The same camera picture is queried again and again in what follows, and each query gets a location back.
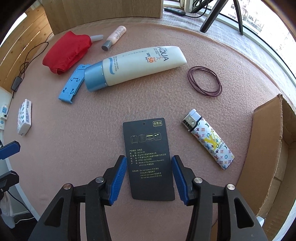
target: white patterned lighter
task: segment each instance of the white patterned lighter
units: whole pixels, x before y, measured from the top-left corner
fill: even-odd
[[[184,118],[183,124],[207,149],[223,170],[229,167],[234,155],[215,130],[195,109]]]

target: red pouch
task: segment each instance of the red pouch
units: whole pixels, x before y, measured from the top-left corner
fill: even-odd
[[[88,35],[76,35],[69,31],[51,47],[42,64],[55,74],[66,72],[86,54],[91,44]]]

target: brown hair tie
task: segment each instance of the brown hair tie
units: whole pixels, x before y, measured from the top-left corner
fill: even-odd
[[[204,71],[204,72],[207,72],[213,76],[215,76],[216,78],[216,81],[218,83],[218,89],[216,91],[206,91],[202,88],[200,88],[200,86],[196,83],[194,77],[193,77],[193,72],[194,71],[197,71],[197,70],[200,70],[200,71]],[[189,80],[189,83],[192,85],[192,87],[199,93],[201,93],[202,95],[205,95],[205,96],[211,96],[211,97],[217,97],[219,96],[221,93],[222,93],[222,85],[221,85],[221,82],[218,78],[218,76],[216,75],[216,73],[206,67],[203,67],[203,66],[194,66],[192,68],[190,68],[188,70],[188,74],[187,74],[187,77],[188,77],[188,80]]]

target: silver bolt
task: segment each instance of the silver bolt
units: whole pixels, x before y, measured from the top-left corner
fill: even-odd
[[[65,190],[68,190],[68,189],[71,188],[71,184],[70,184],[70,183],[66,183],[65,185],[63,185],[63,188],[64,188]]]
[[[235,189],[235,186],[234,186],[233,184],[228,184],[228,185],[227,185],[227,188],[228,188],[229,190],[234,190],[234,189]]]
[[[196,178],[194,179],[194,181],[195,181],[196,183],[202,183],[202,179],[201,179],[200,177],[196,177]]]
[[[103,177],[97,177],[96,178],[96,183],[102,183],[104,181]]]

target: wooden board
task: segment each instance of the wooden board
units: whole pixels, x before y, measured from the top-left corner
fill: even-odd
[[[39,18],[37,18],[14,43],[14,45],[9,50],[9,53],[0,65],[0,84],[6,79],[11,67],[14,65],[21,52],[26,48],[27,44],[47,24],[48,20],[44,13]]]
[[[22,33],[42,14],[44,14],[43,6],[39,6],[32,10],[29,8],[25,11],[27,17],[11,32],[9,37],[4,41],[0,47],[0,63],[3,61],[6,54],[9,52],[10,48],[17,41],[17,39],[22,35]]]
[[[27,45],[27,47],[23,50],[23,52],[21,53],[21,55],[18,57],[18,59],[16,60],[16,62],[14,63],[14,65],[12,66],[6,80],[0,85],[2,86],[2,88],[4,88],[5,90],[7,90],[8,92],[11,92],[11,85],[12,82],[14,80],[14,78],[19,74],[20,71],[20,65],[24,63],[25,58],[28,54],[28,52],[35,47],[36,45],[44,42],[47,37],[52,33],[52,29],[49,25],[49,23],[40,30],[40,32],[31,40],[31,42]],[[40,47],[37,47],[35,49],[33,49],[30,54],[28,55],[26,61],[30,61],[33,56],[36,54],[36,52],[38,51],[39,48],[45,48],[46,44],[44,45],[40,45]]]
[[[43,0],[53,33],[108,18],[161,18],[163,0]]]

